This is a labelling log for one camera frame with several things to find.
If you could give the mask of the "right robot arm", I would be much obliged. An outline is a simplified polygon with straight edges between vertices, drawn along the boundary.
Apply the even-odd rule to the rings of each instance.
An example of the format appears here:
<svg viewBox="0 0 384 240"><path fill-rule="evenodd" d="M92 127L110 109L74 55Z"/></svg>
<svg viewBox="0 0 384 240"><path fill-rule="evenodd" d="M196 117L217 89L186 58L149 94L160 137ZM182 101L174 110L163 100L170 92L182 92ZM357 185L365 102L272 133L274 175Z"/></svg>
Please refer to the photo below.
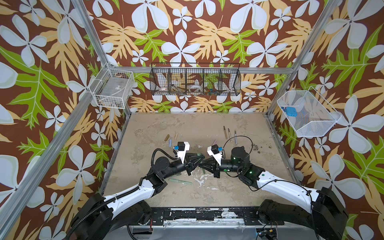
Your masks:
<svg viewBox="0 0 384 240"><path fill-rule="evenodd" d="M222 148L208 148L209 158L200 162L200 168L219 178L221 173L236 173L251 191L260 190L290 201L289 205L265 200L258 207L257 216L266 225L289 222L314 230L325 240L340 240L348 221L348 213L336 194L329 188L306 188L286 181L251 163L243 147L232 149L231 157L223 158Z"/></svg>

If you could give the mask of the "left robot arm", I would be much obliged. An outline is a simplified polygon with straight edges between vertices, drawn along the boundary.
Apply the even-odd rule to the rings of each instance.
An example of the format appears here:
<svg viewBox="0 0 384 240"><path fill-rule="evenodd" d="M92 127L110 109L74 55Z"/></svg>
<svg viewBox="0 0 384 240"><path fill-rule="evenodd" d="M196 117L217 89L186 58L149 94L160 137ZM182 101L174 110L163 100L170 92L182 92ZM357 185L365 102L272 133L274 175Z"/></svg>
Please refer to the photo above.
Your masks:
<svg viewBox="0 0 384 240"><path fill-rule="evenodd" d="M88 199L73 218L65 239L104 239L132 206L159 194L167 186L166 178L184 171L190 175L205 156L187 153L183 162L180 159L173 159L171 162L171 158L166 155L157 160L151 159L151 168L147 175L140 178L138 184L124 191L106 197L95 194Z"/></svg>

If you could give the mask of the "beige pen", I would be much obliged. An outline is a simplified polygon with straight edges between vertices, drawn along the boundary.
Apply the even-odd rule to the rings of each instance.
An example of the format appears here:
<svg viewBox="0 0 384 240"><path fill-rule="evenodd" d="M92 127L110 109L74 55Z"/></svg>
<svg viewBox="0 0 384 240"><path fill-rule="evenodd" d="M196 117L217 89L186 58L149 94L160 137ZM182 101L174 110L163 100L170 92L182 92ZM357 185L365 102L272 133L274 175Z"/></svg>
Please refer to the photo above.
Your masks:
<svg viewBox="0 0 384 240"><path fill-rule="evenodd" d="M229 140L232 141L232 135L231 135L230 129L228 129L228 135L229 135Z"/></svg>

